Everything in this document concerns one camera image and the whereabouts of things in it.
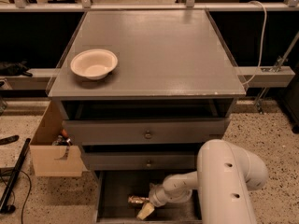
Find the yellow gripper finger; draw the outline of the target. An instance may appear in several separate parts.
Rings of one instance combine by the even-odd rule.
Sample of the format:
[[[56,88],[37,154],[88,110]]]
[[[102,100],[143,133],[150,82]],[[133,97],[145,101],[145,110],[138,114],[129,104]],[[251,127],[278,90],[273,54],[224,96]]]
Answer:
[[[136,217],[140,220],[144,220],[149,215],[151,215],[154,210],[155,210],[155,207],[152,203],[144,203]]]

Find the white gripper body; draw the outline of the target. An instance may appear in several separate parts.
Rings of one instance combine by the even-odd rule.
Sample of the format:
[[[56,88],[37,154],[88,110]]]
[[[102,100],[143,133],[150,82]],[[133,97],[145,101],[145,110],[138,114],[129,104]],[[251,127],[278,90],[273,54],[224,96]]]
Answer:
[[[149,185],[149,202],[155,207],[161,207],[166,205],[167,199],[164,192],[164,188],[161,184]]]

